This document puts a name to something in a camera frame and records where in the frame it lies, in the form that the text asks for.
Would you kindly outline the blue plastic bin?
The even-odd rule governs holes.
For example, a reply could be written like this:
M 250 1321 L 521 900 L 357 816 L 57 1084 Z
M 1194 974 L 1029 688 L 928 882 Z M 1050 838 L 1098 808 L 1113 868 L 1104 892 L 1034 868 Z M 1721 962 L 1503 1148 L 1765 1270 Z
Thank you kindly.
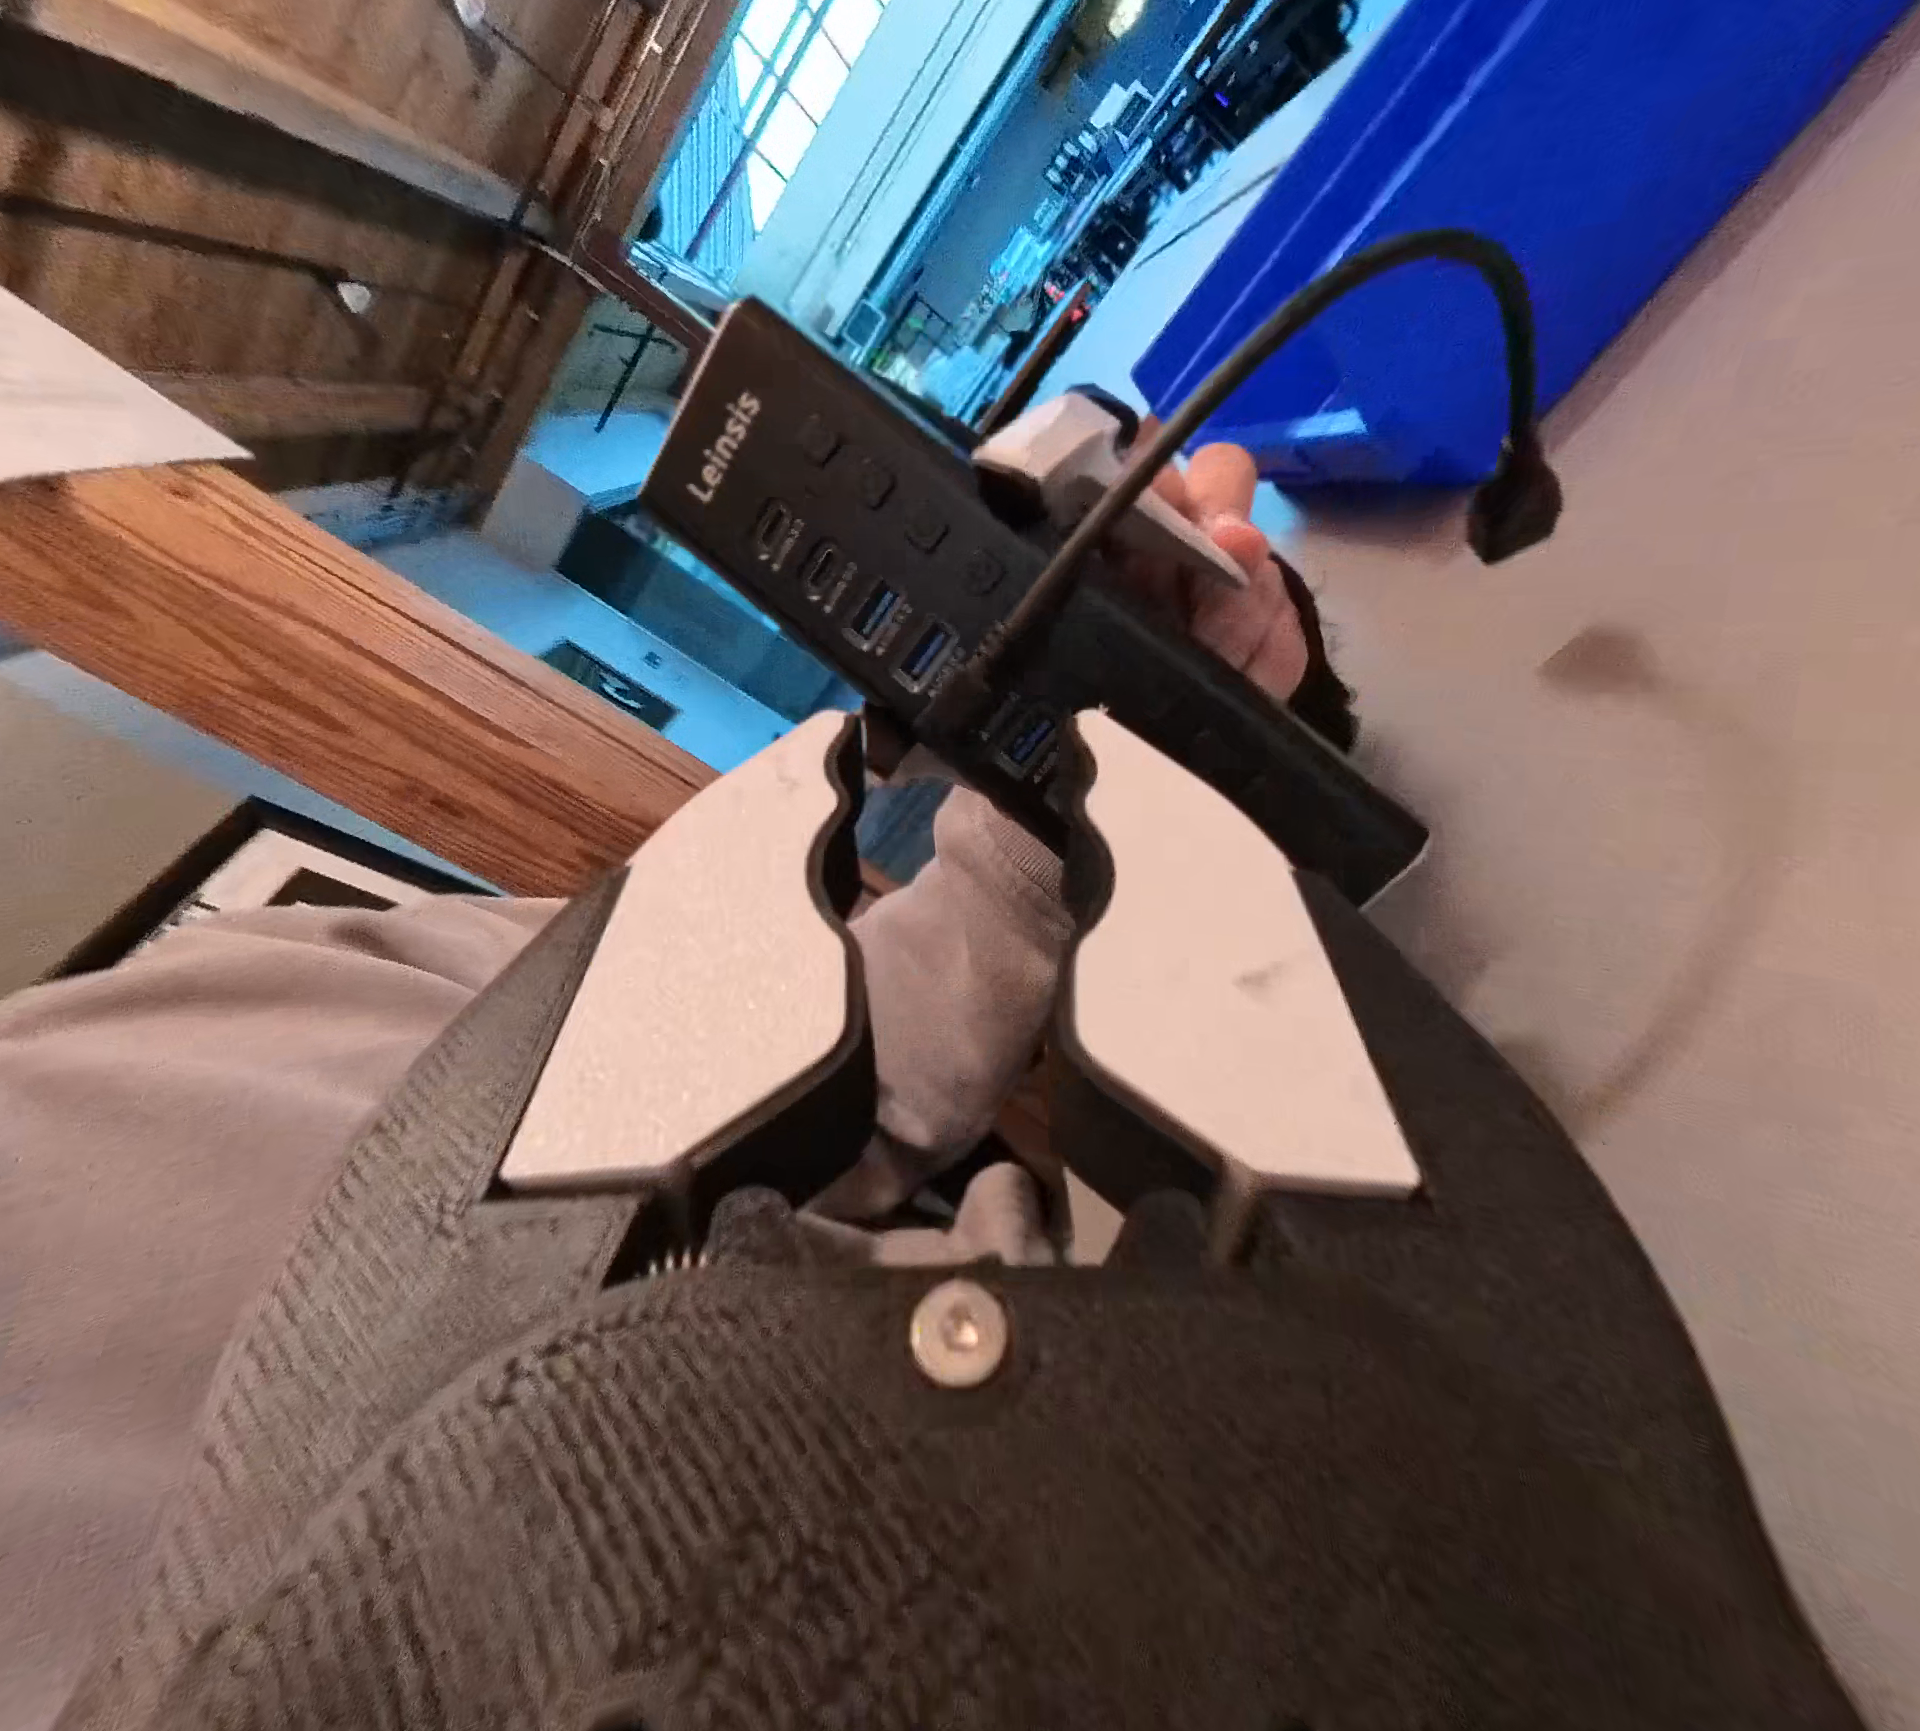
M 1161 420 L 1331 262 L 1499 244 L 1557 404 L 1915 0 L 1407 0 L 1140 356 Z

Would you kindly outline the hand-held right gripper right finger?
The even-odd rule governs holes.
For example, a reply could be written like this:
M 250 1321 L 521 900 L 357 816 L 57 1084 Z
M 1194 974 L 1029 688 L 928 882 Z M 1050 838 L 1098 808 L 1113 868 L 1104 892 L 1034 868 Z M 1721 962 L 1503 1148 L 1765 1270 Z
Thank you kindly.
M 1201 1192 L 1403 1202 L 1413 1150 L 1287 856 L 1104 712 L 1067 724 L 1071 944 L 1055 1036 L 1092 1094 L 1071 1172 L 1148 1188 L 1116 1152 L 1177 1152 Z

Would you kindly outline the person's left hand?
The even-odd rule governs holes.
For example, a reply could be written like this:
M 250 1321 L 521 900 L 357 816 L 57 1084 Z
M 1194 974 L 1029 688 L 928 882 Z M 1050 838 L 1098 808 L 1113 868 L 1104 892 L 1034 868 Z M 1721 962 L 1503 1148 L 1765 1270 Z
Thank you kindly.
M 1172 568 L 1158 588 L 1188 636 L 1284 702 L 1302 686 L 1310 652 L 1271 542 L 1251 518 L 1255 490 L 1253 460 L 1235 446 L 1195 448 L 1169 464 L 1153 492 L 1235 568 L 1242 584 Z

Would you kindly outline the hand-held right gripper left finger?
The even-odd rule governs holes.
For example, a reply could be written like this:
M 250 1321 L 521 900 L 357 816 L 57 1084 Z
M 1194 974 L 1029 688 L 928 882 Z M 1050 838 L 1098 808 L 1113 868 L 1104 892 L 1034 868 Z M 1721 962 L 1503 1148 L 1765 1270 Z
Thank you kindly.
M 502 1156 L 515 1196 L 761 1186 L 803 1206 L 876 1124 L 849 712 L 707 784 L 632 856 Z

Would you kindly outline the person's grey sweatshirt torso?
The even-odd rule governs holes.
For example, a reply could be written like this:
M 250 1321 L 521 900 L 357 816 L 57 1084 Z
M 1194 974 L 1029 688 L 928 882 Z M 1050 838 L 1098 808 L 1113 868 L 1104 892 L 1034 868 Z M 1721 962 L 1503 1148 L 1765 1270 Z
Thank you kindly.
M 566 912 L 267 908 L 3 1002 L 3 1727 L 138 1591 L 220 1359 L 418 1058 Z

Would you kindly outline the person's left forearm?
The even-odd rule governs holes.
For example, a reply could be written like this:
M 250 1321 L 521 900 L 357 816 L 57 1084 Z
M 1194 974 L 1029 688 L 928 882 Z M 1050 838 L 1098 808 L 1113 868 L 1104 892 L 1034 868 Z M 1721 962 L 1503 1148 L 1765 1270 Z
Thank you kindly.
M 876 1222 L 965 1160 L 1035 1062 L 1071 922 L 1062 862 L 969 788 L 931 856 L 852 928 L 876 1064 L 876 1130 L 826 1206 Z

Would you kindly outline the black framed sign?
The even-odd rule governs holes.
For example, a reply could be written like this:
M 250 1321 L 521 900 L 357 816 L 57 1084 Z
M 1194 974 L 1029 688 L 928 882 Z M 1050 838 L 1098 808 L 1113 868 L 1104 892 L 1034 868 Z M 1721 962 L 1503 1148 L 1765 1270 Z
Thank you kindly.
M 164 864 L 40 982 L 93 976 L 174 928 L 262 908 L 387 912 L 425 898 L 496 896 L 468 876 L 306 814 L 246 798 Z

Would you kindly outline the long black USB hub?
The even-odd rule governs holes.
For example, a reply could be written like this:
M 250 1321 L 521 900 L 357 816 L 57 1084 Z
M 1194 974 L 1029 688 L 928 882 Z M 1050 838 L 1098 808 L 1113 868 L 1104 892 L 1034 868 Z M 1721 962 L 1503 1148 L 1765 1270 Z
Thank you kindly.
M 1067 720 L 1104 710 L 1232 802 L 1348 902 L 1379 898 L 1428 828 L 1273 698 L 1092 560 L 957 732 L 926 730 L 1085 508 L 972 462 L 765 304 L 714 330 L 639 492 L 646 514 L 907 742 L 1050 850 Z

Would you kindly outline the neighbouring white desk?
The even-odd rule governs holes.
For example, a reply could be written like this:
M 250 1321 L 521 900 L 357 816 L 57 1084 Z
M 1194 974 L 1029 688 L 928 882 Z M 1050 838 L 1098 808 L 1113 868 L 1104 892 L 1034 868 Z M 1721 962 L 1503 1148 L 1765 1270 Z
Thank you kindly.
M 1373 44 L 1362 40 L 1169 202 L 1137 254 L 1092 306 L 1018 410 L 1053 400 L 1073 386 L 1098 388 L 1140 416 L 1153 410 L 1136 378 L 1140 358 L 1371 52 Z

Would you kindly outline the white sheet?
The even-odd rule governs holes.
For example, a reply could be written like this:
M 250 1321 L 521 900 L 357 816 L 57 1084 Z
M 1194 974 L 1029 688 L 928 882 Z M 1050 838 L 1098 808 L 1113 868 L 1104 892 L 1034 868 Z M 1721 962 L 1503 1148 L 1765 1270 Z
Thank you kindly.
M 2 486 L 251 454 L 2 292 Z

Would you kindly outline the wooden post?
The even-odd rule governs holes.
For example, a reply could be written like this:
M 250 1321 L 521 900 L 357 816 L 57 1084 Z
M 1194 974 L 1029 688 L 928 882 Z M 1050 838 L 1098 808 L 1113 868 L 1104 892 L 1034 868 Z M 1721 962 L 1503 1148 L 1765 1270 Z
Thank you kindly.
M 473 880 L 577 894 L 715 774 L 221 466 L 3 486 L 22 640 Z

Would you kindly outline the light grey desk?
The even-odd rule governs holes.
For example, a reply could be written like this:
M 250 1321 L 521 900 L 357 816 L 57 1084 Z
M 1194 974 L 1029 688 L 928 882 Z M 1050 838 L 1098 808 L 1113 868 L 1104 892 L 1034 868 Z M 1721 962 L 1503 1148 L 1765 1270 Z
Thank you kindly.
M 1915 16 L 1544 438 L 1553 538 L 1264 500 L 1432 832 L 1379 928 L 1654 1262 L 1812 1627 L 1915 1727 Z

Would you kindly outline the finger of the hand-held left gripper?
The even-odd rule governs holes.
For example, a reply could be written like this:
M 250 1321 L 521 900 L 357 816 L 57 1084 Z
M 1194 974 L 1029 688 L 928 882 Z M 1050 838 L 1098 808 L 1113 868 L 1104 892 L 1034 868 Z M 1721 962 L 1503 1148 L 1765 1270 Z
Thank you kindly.
M 986 502 L 1014 528 L 1067 536 L 1122 478 L 1137 418 L 1108 394 L 1043 400 L 973 450 Z M 1161 496 L 1143 492 L 1105 534 L 1104 552 L 1153 562 L 1191 582 L 1242 592 L 1232 560 Z

